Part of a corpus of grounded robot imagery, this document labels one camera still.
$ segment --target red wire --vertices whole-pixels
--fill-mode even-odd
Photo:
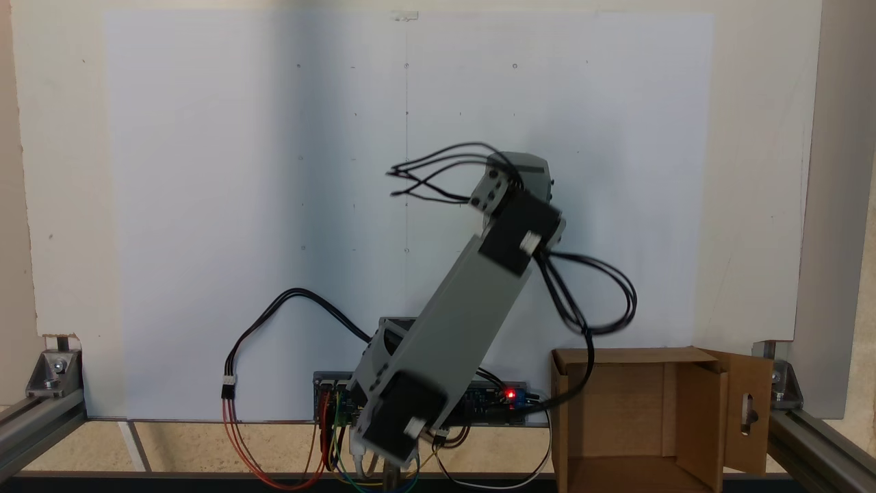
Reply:
[[[325,423],[326,409],[328,408],[328,406],[326,405],[327,402],[328,402],[328,395],[326,396],[326,399],[324,400],[324,402],[321,404],[321,421],[322,421],[322,423]],[[322,442],[321,443],[322,460],[320,461],[320,466],[316,469],[316,472],[314,473],[314,475],[311,476],[309,480],[307,480],[306,482],[299,484],[299,485],[290,486],[287,484],[281,484],[279,482],[275,482],[273,479],[271,479],[270,476],[268,476],[268,474],[264,470],[262,470],[262,468],[255,462],[255,459],[252,458],[252,454],[248,454],[249,457],[247,457],[247,454],[244,453],[244,449],[246,448],[246,445],[243,441],[243,435],[241,435],[238,439],[238,434],[240,433],[240,430],[239,430],[239,428],[237,428],[237,413],[236,413],[236,409],[235,409],[233,401],[223,399],[222,415],[223,415],[223,426],[225,428],[225,434],[228,435],[228,438],[231,441],[231,445],[234,447],[235,452],[237,452],[237,455],[244,462],[246,467],[258,479],[260,479],[265,484],[267,484],[273,488],[276,488],[276,489],[282,489],[284,491],[298,491],[301,489],[310,488],[322,476],[322,472],[325,470],[326,453],[328,452],[328,448],[325,447],[326,444],[325,444],[324,438],[321,440],[321,442]],[[311,447],[311,455],[312,455],[312,453],[313,453],[313,438],[311,438],[310,447]],[[305,466],[305,474],[307,472],[307,467],[309,467],[309,465],[310,465],[310,456],[307,457],[307,465]]]

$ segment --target white board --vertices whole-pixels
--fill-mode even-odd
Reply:
[[[384,172],[463,140],[547,159],[562,249],[635,282],[600,346],[691,344],[711,15],[114,11],[105,37],[129,418],[217,419],[225,355],[285,288],[366,332],[416,315],[481,218],[390,198]],[[593,322],[622,311],[562,272]],[[484,365],[547,389],[549,350],[582,345],[534,275]],[[362,349],[287,302],[241,352],[241,418],[311,418],[312,372]]]

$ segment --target bolt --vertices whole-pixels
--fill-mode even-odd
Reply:
[[[58,358],[57,360],[52,362],[52,370],[55,373],[64,373],[64,370],[67,369],[67,362],[64,361],[64,358]]]

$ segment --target white wall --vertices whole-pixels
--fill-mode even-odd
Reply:
[[[0,2],[0,232],[0,405],[4,405],[25,396],[25,384],[43,349],[33,307],[8,1]]]
[[[262,9],[279,3],[13,3],[38,331],[76,333],[87,358],[89,412],[124,416],[102,13]],[[487,6],[453,1],[381,2],[369,8],[466,10],[473,5],[715,14],[696,344],[747,353],[756,340],[792,339],[821,3],[582,0]]]

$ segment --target microcontroller board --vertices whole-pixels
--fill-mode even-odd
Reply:
[[[328,403],[327,417],[334,422],[335,408],[341,406],[337,413],[339,425],[355,425],[362,409],[353,403],[347,385],[353,376],[350,372],[320,371],[314,372],[314,421],[319,422],[320,396],[331,392],[336,396]],[[499,388],[492,382],[475,380],[469,384],[463,397],[456,404],[445,420],[445,426],[471,424],[474,426],[524,425],[523,418],[512,423],[497,421],[494,417],[503,417],[503,412],[497,410],[517,409],[526,405],[527,399],[537,396],[527,393],[525,382],[505,382],[504,388]]]

